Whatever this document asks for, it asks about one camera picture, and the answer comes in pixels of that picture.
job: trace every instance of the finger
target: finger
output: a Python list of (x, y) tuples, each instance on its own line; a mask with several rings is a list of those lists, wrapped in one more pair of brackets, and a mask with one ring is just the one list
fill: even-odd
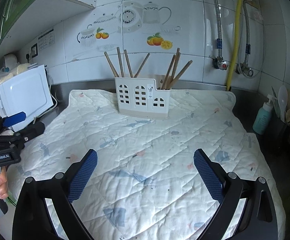
[(2, 167), (2, 170), (0, 173), (0, 186), (6, 182), (7, 182), (6, 168)]
[(0, 186), (0, 195), (3, 195), (7, 192), (7, 183), (4, 183)]
[(8, 197), (8, 193), (5, 193), (3, 195), (0, 195), (0, 199), (6, 199)]

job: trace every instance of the yellow gas pipe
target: yellow gas pipe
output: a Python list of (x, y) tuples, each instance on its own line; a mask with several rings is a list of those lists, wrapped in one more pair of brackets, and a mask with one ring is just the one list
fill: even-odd
[(228, 91), (230, 88), (230, 84), (232, 82), (233, 72), (235, 69), (235, 64), (237, 61), (237, 54), (238, 54), (238, 38), (239, 38), (239, 20), (240, 20), (240, 13), (242, 7), (242, 0), (237, 0), (236, 4), (236, 12), (235, 12), (235, 25), (234, 25), (234, 48), (233, 48), (233, 55), (232, 60), (229, 67), (229, 73), (227, 76), (226, 81), (226, 90)]

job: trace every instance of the chopstick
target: chopstick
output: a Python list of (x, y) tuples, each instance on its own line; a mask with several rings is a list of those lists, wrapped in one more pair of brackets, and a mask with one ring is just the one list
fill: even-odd
[(176, 68), (178, 66), (178, 62), (180, 61), (180, 57), (181, 57), (180, 48), (177, 48), (177, 51), (176, 51), (176, 59), (175, 59), (175, 63), (174, 63), (173, 71), (172, 71), (171, 82), (174, 79), (175, 72), (176, 72)]
[(167, 82), (167, 80), (168, 80), (168, 76), (169, 76), (169, 73), (170, 73), (170, 71), (171, 71), (171, 69), (172, 69), (172, 66), (173, 66), (173, 64), (174, 64), (175, 58), (176, 58), (176, 55), (173, 55), (172, 61), (171, 61), (170, 65), (169, 65), (169, 68), (168, 68), (168, 70), (167, 70), (166, 76), (165, 76), (165, 78), (164, 78), (164, 82), (163, 82), (163, 85), (162, 85), (162, 90), (165, 89), (166, 82)]
[(117, 55), (118, 55), (118, 61), (119, 61), (119, 68), (121, 69), (121, 76), (124, 77), (124, 70), (123, 70), (121, 52), (119, 50), (119, 47), (117, 47)]
[(183, 75), (183, 73), (186, 71), (186, 69), (188, 69), (188, 67), (192, 63), (193, 63), (192, 60), (190, 60), (189, 62), (187, 62), (187, 64), (182, 68), (182, 70), (178, 73), (178, 75), (171, 81), (171, 83), (167, 87), (167, 90), (171, 89), (171, 87), (179, 80), (179, 78), (181, 77), (181, 75)]
[(128, 67), (128, 71), (129, 74), (131, 76), (131, 78), (133, 77), (133, 73), (132, 73), (132, 69), (131, 69), (131, 64), (129, 63), (129, 59), (128, 59), (128, 55), (127, 55), (127, 50), (124, 49), (124, 53), (125, 53), (125, 58), (126, 58), (126, 62), (127, 62), (127, 67)]
[(141, 69), (143, 68), (143, 66), (145, 65), (146, 60), (148, 59), (150, 53), (147, 54), (146, 58), (144, 59), (143, 63), (141, 64), (140, 68), (138, 69), (137, 73), (135, 74), (135, 78), (137, 78), (137, 76), (139, 75), (139, 73), (141, 72)]
[(117, 74), (117, 72), (116, 72), (116, 70), (115, 70), (115, 68), (114, 68), (114, 66), (113, 66), (113, 64), (112, 64), (112, 62), (111, 62), (110, 59), (109, 59), (109, 56), (108, 56), (107, 52), (104, 52), (104, 55), (105, 55), (105, 57), (106, 57), (106, 59), (107, 59), (107, 61), (108, 61), (108, 64), (109, 64), (110, 68), (112, 69), (112, 72), (113, 72), (113, 74), (114, 74), (114, 77), (119, 77), (119, 75)]

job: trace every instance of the quilted mat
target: quilted mat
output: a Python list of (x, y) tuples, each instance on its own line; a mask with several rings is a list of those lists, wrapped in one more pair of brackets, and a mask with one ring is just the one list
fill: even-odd
[[(284, 239), (285, 212), (271, 171), (252, 133), (233, 115), (231, 92), (172, 90), (169, 117), (147, 119), (118, 113), (116, 94), (73, 90), (69, 106), (30, 142), (21, 162), (8, 169), (17, 199), (28, 176), (50, 179), (81, 160), (89, 149), (98, 165), (73, 206), (98, 239), (197, 239), (218, 202), (193, 165), (195, 150), (242, 179), (267, 179)], [(223, 239), (233, 234), (244, 200)], [(48, 208), (66, 238), (51, 201)]]

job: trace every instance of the teal pump bottle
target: teal pump bottle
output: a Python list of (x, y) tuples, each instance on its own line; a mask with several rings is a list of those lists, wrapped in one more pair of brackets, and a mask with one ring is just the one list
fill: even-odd
[(272, 95), (267, 95), (267, 98), (269, 101), (265, 102), (263, 107), (259, 109), (253, 124), (253, 130), (260, 135), (264, 134), (270, 118), (272, 117), (274, 97)]

